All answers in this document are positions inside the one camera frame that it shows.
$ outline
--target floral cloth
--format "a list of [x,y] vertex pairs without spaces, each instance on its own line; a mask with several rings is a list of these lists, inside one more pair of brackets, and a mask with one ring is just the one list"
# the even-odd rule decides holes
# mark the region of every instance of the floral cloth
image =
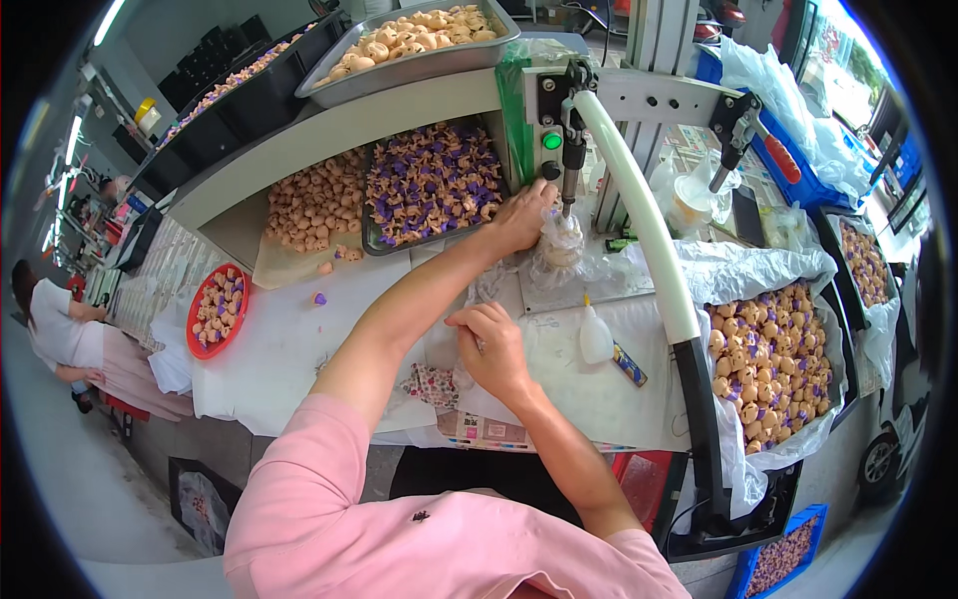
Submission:
[[418,400],[435,405],[456,409],[459,404],[459,390],[452,381],[452,371],[413,363],[408,379],[399,386]]

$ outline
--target glue bottle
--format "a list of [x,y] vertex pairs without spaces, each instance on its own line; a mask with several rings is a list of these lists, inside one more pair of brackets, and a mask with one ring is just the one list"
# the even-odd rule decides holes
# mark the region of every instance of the glue bottle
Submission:
[[589,304],[589,296],[585,294],[585,318],[579,328],[579,344],[582,347],[582,357],[587,364],[598,364],[612,359],[614,341],[608,325]]

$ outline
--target green button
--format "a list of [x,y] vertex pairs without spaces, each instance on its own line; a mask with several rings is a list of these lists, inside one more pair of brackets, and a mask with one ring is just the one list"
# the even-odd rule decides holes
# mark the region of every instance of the green button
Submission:
[[550,131],[542,136],[542,145],[547,150],[555,150],[562,145],[562,136],[555,131]]

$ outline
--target black knob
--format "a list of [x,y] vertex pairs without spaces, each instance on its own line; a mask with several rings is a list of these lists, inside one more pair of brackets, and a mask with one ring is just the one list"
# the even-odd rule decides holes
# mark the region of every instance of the black knob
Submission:
[[545,180],[555,181],[561,174],[559,163],[555,160],[546,160],[542,163],[542,176],[545,177]]

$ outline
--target person's right hand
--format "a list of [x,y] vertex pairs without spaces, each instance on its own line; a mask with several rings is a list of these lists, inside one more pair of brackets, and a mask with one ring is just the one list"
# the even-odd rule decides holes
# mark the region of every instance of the person's right hand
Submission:
[[86,373],[83,375],[83,379],[87,382],[106,382],[106,375],[103,374],[103,371],[99,368],[87,368]]
[[539,178],[502,204],[488,228],[499,233],[504,255],[536,244],[542,228],[542,209],[551,208],[558,196],[559,188]]
[[444,322],[457,327],[459,355],[482,388],[506,407],[529,397],[535,383],[526,368],[522,333],[502,306],[468,306]]

